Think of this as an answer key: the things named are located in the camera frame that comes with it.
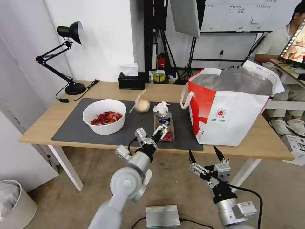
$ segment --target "white bowl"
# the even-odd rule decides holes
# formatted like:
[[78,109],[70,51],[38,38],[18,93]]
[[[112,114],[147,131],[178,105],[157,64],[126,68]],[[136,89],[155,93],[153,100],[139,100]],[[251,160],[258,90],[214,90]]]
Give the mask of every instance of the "white bowl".
[[[91,121],[97,118],[97,115],[100,115],[106,111],[119,112],[122,114],[122,117],[111,124],[104,126],[95,126],[91,125]],[[90,126],[93,132],[100,135],[109,135],[119,131],[125,122],[126,106],[121,101],[118,100],[100,100],[94,102],[87,106],[83,112],[83,121]]]

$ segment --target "black desk lamp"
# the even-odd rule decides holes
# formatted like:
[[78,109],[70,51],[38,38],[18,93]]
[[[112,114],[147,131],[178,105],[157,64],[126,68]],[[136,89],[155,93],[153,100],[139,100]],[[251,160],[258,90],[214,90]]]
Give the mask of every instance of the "black desk lamp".
[[[66,94],[81,94],[86,90],[85,85],[81,83],[75,83],[72,77],[66,76],[57,71],[56,69],[52,68],[50,65],[47,64],[47,61],[71,49],[72,41],[70,41],[69,38],[72,38],[77,43],[82,44],[82,40],[84,38],[83,26],[80,21],[74,22],[72,25],[70,25],[70,27],[58,26],[57,33],[66,41],[60,46],[57,46],[56,48],[52,49],[51,51],[36,57],[36,61],[69,83],[69,85],[65,88]],[[59,49],[62,46],[66,46],[67,48],[62,50],[61,52],[50,54],[51,52]]]

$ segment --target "white sneaker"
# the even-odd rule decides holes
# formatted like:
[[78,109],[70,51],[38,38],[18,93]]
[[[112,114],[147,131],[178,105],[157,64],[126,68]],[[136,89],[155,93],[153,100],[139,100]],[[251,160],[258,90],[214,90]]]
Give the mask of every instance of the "white sneaker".
[[291,119],[287,121],[287,127],[297,135],[305,137],[304,122],[300,119]]
[[286,122],[284,120],[272,119],[269,124],[279,135],[284,136],[286,134],[291,134],[291,132],[287,129]]

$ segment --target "lamp arm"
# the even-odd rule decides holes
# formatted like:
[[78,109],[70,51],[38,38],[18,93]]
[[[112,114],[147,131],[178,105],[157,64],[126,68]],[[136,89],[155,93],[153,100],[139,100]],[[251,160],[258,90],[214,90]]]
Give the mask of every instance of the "lamp arm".
[[[49,53],[61,48],[62,46],[67,46],[66,49],[62,50],[61,52],[52,54],[52,55],[48,55]],[[39,64],[41,64],[42,66],[46,67],[47,69],[49,69],[51,72],[55,73],[56,75],[58,75],[60,78],[64,79],[65,81],[67,81],[68,83],[73,83],[73,79],[67,77],[66,75],[62,74],[61,72],[57,71],[56,69],[54,69],[53,67],[51,67],[50,65],[47,64],[47,61],[64,53],[65,51],[71,49],[72,47],[72,41],[65,41],[64,43],[62,43],[61,45],[57,46],[56,48],[48,51],[47,53],[41,55],[41,56],[37,56],[36,57],[36,62],[38,62]]]

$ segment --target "red and white bag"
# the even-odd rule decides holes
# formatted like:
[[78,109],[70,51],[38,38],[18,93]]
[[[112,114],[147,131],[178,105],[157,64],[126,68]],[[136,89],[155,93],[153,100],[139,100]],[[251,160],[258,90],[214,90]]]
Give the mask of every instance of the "red and white bag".
[[276,73],[246,61],[242,68],[206,68],[193,75],[182,90],[180,105],[190,107],[199,144],[238,146],[269,97],[283,91]]

